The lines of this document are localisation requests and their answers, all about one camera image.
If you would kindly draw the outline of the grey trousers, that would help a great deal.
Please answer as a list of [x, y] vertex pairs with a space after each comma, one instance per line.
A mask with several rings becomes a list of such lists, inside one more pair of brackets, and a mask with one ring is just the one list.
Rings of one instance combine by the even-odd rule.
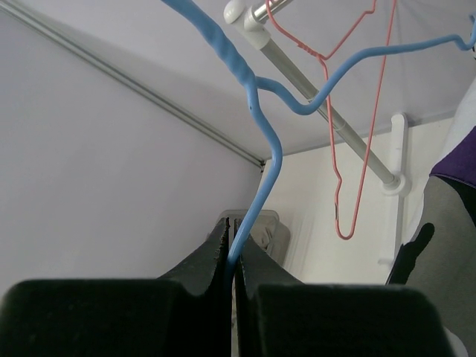
[[251, 229], [251, 237], [258, 246], [267, 251], [271, 245], [272, 238], [274, 236], [276, 225], [271, 224], [259, 224], [256, 222]]

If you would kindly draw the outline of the pink wire hanger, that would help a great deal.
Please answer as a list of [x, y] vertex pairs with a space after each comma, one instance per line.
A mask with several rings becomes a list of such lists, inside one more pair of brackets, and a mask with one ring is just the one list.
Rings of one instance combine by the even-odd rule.
[[[327, 55], [323, 55], [319, 53], [318, 51], [310, 48], [308, 45], [300, 41], [296, 36], [292, 35], [290, 32], [288, 32], [286, 29], [284, 29], [281, 25], [278, 24], [278, 22], [274, 18], [274, 12], [276, 11], [277, 8], [283, 6], [282, 1], [266, 1], [265, 9], [266, 9], [266, 15], [268, 16], [268, 19], [272, 23], [274, 28], [278, 30], [282, 35], [284, 35], [287, 39], [295, 43], [299, 49], [307, 52], [311, 57], [315, 58], [322, 67], [324, 79], [328, 80], [329, 70], [327, 67], [327, 61], [330, 60], [339, 51], [339, 49], [348, 40], [348, 38], [351, 36], [354, 30], [360, 25], [362, 20], [364, 20], [366, 16], [369, 16], [375, 13], [376, 4], [377, 2], [373, 1], [371, 3], [371, 7], [364, 10], [361, 13], [361, 15], [357, 18], [357, 20], [355, 20], [355, 22], [352, 24], [350, 29], [343, 35], [340, 41], [337, 42], [335, 47]], [[375, 171], [377, 173], [381, 173], [383, 176], [388, 176], [389, 179], [387, 180], [387, 182], [390, 184], [394, 183], [396, 180], [395, 175], [390, 173], [388, 169], [384, 168], [384, 165], [381, 163], [381, 161], [378, 160], [376, 156], [374, 156], [371, 153], [373, 130], [376, 123], [376, 114], [377, 114], [378, 106], [379, 106], [379, 99], [380, 99], [380, 93], [382, 89], [382, 81], [383, 81], [383, 77], [385, 73], [386, 60], [387, 60], [386, 57], [382, 59], [382, 64], [381, 64], [380, 73], [379, 73], [379, 81], [378, 81], [377, 90], [376, 90], [376, 99], [374, 103], [373, 116], [370, 121], [369, 137], [366, 142], [364, 142], [358, 136], [355, 130], [353, 130], [347, 124], [347, 122], [345, 122], [345, 120], [337, 113], [337, 111], [332, 107], [331, 97], [326, 96], [327, 122], [329, 125], [329, 139], [330, 139], [332, 168], [333, 168], [335, 177], [337, 178], [337, 186], [335, 189], [335, 196], [334, 196], [335, 232], [337, 236], [342, 240], [351, 239], [355, 233], [356, 223], [358, 220], [358, 212], [359, 212], [360, 203], [361, 203], [361, 196], [364, 189], [364, 180], [365, 180], [365, 176], [367, 172], [367, 167], [370, 164], [373, 164], [374, 166], [376, 166]], [[339, 135], [346, 142], [346, 144], [349, 147], [351, 147], [351, 149], [353, 149], [356, 152], [356, 154], [360, 156], [360, 158], [363, 161], [360, 182], [359, 182], [358, 191], [356, 195], [356, 203], [355, 203], [355, 207], [353, 211], [353, 218], [352, 218], [352, 222], [350, 226], [350, 232], [348, 234], [344, 234], [341, 231], [341, 227], [340, 227], [339, 199], [340, 199], [340, 192], [341, 192], [343, 179], [341, 177], [341, 174], [338, 169], [338, 164], [337, 164], [337, 156], [335, 152], [335, 135]]]

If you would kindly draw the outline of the purple patterned garment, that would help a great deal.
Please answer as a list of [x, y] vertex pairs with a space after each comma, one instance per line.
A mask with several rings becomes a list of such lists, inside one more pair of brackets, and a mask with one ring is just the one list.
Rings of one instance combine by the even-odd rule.
[[475, 355], [475, 86], [457, 107], [389, 284], [423, 293], [457, 356]]

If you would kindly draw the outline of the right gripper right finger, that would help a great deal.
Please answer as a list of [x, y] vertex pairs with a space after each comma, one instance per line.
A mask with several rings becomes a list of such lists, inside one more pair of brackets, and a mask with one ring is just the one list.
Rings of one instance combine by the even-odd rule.
[[237, 263], [240, 356], [454, 356], [436, 309], [404, 286], [305, 284], [248, 238]]

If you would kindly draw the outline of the blue hanger with patterned garment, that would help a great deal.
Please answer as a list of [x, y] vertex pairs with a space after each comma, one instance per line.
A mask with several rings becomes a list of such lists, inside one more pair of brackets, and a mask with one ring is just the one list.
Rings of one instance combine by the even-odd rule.
[[[403, 45], [448, 34], [470, 36], [473, 1], [293, 1], [278, 22], [329, 55], [335, 71], [356, 52], [390, 42]], [[163, 7], [161, 30], [171, 35], [175, 64], [201, 88], [184, 104], [263, 158], [265, 137], [245, 107], [245, 92], [213, 49], [183, 16]], [[404, 112], [409, 134], [408, 172], [413, 189], [405, 213], [416, 209], [431, 164], [443, 145], [450, 118], [475, 75], [467, 52], [445, 44], [410, 54], [361, 61], [332, 90], [332, 104], [360, 135], [373, 133], [377, 156], [389, 159], [390, 118]], [[374, 173], [341, 140], [329, 147], [321, 115], [300, 116], [278, 97], [260, 92], [261, 107], [279, 136], [283, 166], [266, 201], [292, 230], [286, 264], [313, 283], [382, 283], [379, 264], [387, 197]]]

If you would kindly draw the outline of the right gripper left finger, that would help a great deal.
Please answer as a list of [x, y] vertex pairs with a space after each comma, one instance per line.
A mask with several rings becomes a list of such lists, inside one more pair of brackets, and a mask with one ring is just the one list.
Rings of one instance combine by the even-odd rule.
[[153, 279], [25, 280], [1, 299], [3, 356], [229, 356], [223, 288], [230, 224], [221, 219]]

